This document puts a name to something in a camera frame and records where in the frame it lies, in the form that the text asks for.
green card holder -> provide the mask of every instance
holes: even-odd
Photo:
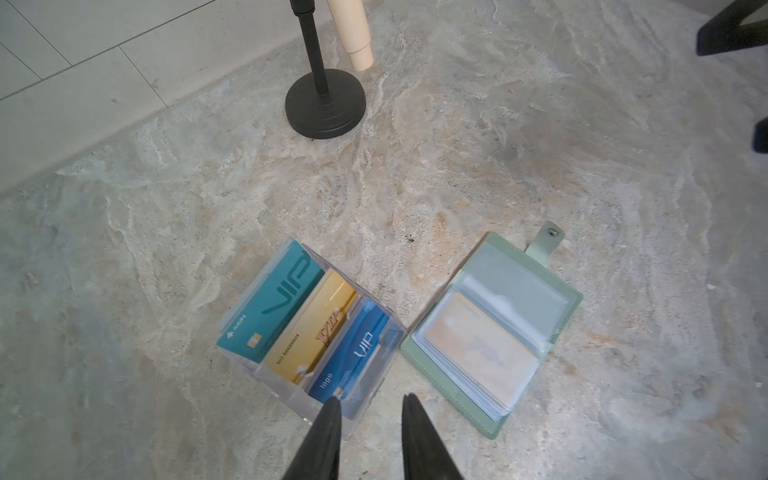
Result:
[[[534,242],[531,243],[525,252],[522,252],[498,234],[492,232],[487,233],[472,253],[470,253],[470,255],[462,262],[462,265],[457,269],[452,280],[439,292],[439,294],[433,297],[428,308],[425,309],[424,314],[419,318],[415,327],[411,328],[408,336],[400,346],[402,354],[405,355],[406,358],[408,358],[408,360],[410,360],[413,365],[435,385],[440,393],[442,393],[451,404],[457,408],[457,410],[467,417],[467,419],[469,419],[469,421],[489,439],[495,439],[498,436],[509,415],[495,421],[483,412],[483,410],[480,409],[480,407],[478,407],[475,402],[473,402],[440,369],[440,367],[432,361],[431,358],[429,358],[421,347],[413,341],[412,334],[422,325],[424,320],[429,317],[429,314],[435,308],[435,305],[442,298],[445,291],[452,285],[458,274],[472,262],[473,257],[477,254],[480,247],[488,244],[499,252],[502,252],[512,262],[521,266],[527,272],[535,275],[543,283],[549,285],[557,293],[567,299],[567,308],[564,309],[562,315],[556,322],[554,322],[554,324],[552,324],[552,322],[542,324],[533,322],[534,327],[544,331],[548,336],[549,342],[554,343],[582,299],[581,293],[567,285],[563,280],[555,276],[545,267],[552,251],[558,246],[563,238],[563,231],[554,225],[554,223],[547,222],[539,230]]]

marble-patterned surface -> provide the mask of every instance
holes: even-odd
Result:
[[[290,130],[294,42],[0,199],[0,477],[279,478],[306,426],[214,342],[286,237],[410,323],[551,219],[584,302],[498,439],[399,357],[341,478],[402,478],[411,391],[467,478],[765,478],[766,50],[697,58],[664,0],[367,6],[350,134]]]

mint green wallet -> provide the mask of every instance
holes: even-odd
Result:
[[[490,439],[501,431],[508,413],[493,419],[467,396],[445,371],[413,339],[431,316],[437,315],[436,306],[443,297],[462,292],[462,281],[471,277],[482,283],[482,290],[493,299],[502,299],[514,311],[513,320],[502,314],[489,314],[515,338],[530,348],[538,357],[536,369],[541,365],[551,345],[560,335],[571,314],[581,302],[581,294],[547,270],[546,263],[552,251],[564,238],[563,231],[547,222],[534,242],[521,252],[496,233],[487,233],[459,267],[448,285],[433,298],[416,326],[401,345],[405,355],[440,392],[466,416],[480,432]]]

round black base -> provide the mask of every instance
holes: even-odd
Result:
[[[328,94],[320,95],[308,73],[286,95],[288,123],[309,138],[334,138],[352,130],[366,113],[366,93],[354,75],[327,69]]]

white wall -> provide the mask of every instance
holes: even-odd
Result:
[[[299,34],[289,0],[0,0],[0,192]]]

